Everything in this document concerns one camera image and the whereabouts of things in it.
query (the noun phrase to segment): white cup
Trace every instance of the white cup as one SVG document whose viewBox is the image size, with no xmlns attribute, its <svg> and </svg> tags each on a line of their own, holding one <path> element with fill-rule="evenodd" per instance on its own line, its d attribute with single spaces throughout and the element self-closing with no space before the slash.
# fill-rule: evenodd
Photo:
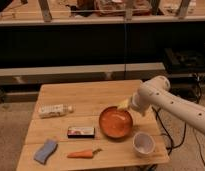
<svg viewBox="0 0 205 171">
<path fill-rule="evenodd" d="M 138 132 L 133 138 L 133 147 L 139 157 L 150 156 L 155 149 L 155 141 L 148 133 Z"/>
</svg>

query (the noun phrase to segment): small box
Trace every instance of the small box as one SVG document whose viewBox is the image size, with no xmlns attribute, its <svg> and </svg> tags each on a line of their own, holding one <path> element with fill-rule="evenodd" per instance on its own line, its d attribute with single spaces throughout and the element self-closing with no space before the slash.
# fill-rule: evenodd
<svg viewBox="0 0 205 171">
<path fill-rule="evenodd" d="M 94 127 L 70 126 L 67 132 L 68 138 L 94 138 Z"/>
</svg>

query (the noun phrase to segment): orange carrot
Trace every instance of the orange carrot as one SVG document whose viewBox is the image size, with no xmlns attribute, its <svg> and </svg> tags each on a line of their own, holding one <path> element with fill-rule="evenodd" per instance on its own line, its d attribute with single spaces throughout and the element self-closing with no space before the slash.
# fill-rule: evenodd
<svg viewBox="0 0 205 171">
<path fill-rule="evenodd" d="M 73 152 L 67 155 L 68 158 L 93 158 L 94 153 L 92 149 Z"/>
</svg>

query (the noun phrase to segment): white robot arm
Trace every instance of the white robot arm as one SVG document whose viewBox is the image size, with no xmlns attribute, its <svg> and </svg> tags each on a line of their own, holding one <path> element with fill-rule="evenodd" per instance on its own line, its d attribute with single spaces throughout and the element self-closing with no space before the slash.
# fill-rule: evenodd
<svg viewBox="0 0 205 171">
<path fill-rule="evenodd" d="M 130 107 L 144 113 L 151 104 L 156 105 L 205 134 L 205 107 L 177 97 L 169 93 L 169 89 L 166 77 L 154 77 L 140 85 L 131 98 Z"/>
</svg>

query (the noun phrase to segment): food item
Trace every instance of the food item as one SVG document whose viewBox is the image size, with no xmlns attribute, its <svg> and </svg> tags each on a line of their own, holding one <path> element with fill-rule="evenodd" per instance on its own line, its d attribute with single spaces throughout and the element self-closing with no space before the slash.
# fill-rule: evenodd
<svg viewBox="0 0 205 171">
<path fill-rule="evenodd" d="M 125 99 L 117 106 L 118 110 L 128 110 L 129 108 L 129 99 Z"/>
<path fill-rule="evenodd" d="M 95 129 L 92 126 L 70 126 L 67 135 L 68 138 L 94 138 Z"/>
<path fill-rule="evenodd" d="M 67 155 L 68 158 L 93 158 L 94 155 L 98 152 L 102 151 L 102 149 L 98 148 L 96 150 L 87 149 L 78 152 L 72 152 Z"/>
</svg>

